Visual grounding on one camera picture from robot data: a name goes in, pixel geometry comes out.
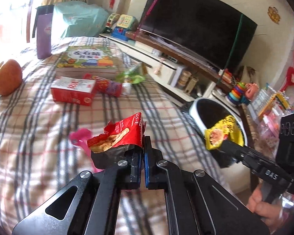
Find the person's right hand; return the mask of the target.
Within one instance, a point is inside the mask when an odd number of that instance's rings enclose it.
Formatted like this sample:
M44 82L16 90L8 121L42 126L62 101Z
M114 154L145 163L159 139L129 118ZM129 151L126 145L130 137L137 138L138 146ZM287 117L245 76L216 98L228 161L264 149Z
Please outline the person's right hand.
M269 204L262 200L262 183L260 183L249 197L246 207L262 217L271 233L278 230L287 220L289 214L283 210L281 203Z

